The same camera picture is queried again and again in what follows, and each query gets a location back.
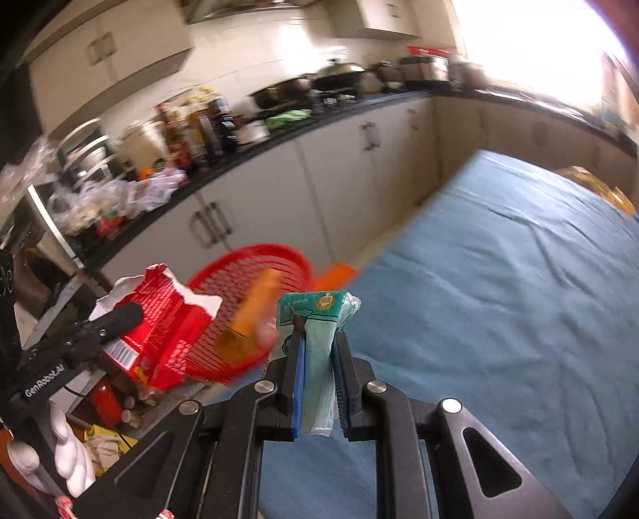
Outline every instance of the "bright window light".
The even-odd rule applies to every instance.
[[[625,59],[608,26],[584,0],[453,0],[470,61],[497,81],[572,105],[596,106],[602,52]]]

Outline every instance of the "kitchen counter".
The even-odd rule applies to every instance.
[[[299,121],[280,130],[274,130],[268,140],[258,144],[243,146],[238,153],[222,157],[214,166],[194,173],[191,175],[189,183],[178,189],[168,204],[126,223],[115,239],[104,242],[95,247],[89,254],[85,254],[83,260],[87,271],[91,274],[99,275],[100,269],[151,223],[155,222],[193,193],[202,189],[205,185],[238,167],[240,164],[280,144],[355,114],[366,112],[381,105],[389,105],[414,98],[431,96],[471,98],[500,104],[516,105],[517,107],[543,112],[551,117],[569,121],[582,129],[587,129],[598,137],[613,143],[628,155],[636,155],[636,144],[629,137],[623,134],[618,137],[610,135],[604,130],[603,124],[597,118],[563,105],[552,105],[547,102],[534,100],[517,91],[474,90],[458,92],[454,91],[449,84],[445,83],[441,86],[437,85],[420,91],[402,91],[399,93],[366,96],[362,100],[357,100],[352,104],[326,108],[323,113],[313,114],[306,120]]]

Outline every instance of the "plastic bag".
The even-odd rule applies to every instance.
[[[59,188],[48,200],[47,209],[64,233],[75,236],[103,218],[136,218],[166,204],[186,174],[167,168],[139,182],[87,180],[79,193]]]
[[[281,342],[269,360],[288,354],[293,316],[306,318],[301,432],[330,436],[335,400],[330,350],[335,332],[341,330],[357,312],[361,301],[346,291],[337,291],[289,293],[284,294],[277,303],[277,330]]]
[[[31,184],[42,183],[47,175],[47,166],[55,151],[45,136],[40,136],[31,145],[19,165],[6,164],[0,171],[0,196],[2,202],[21,198]]]

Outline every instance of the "red plastic basket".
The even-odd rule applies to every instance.
[[[230,252],[189,281],[188,286],[193,292],[219,295],[223,301],[217,317],[187,355],[188,376],[228,383],[266,360],[268,353],[245,364],[228,364],[213,350],[215,340],[229,327],[251,284],[265,268],[282,272],[282,292],[306,292],[311,288],[311,264],[296,250],[278,244],[251,245]]]

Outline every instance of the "blue cloth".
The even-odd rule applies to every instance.
[[[355,355],[407,395],[454,396],[574,519],[639,449],[639,224],[569,180],[480,152],[349,287]],[[371,519],[374,445],[265,445],[266,519]]]

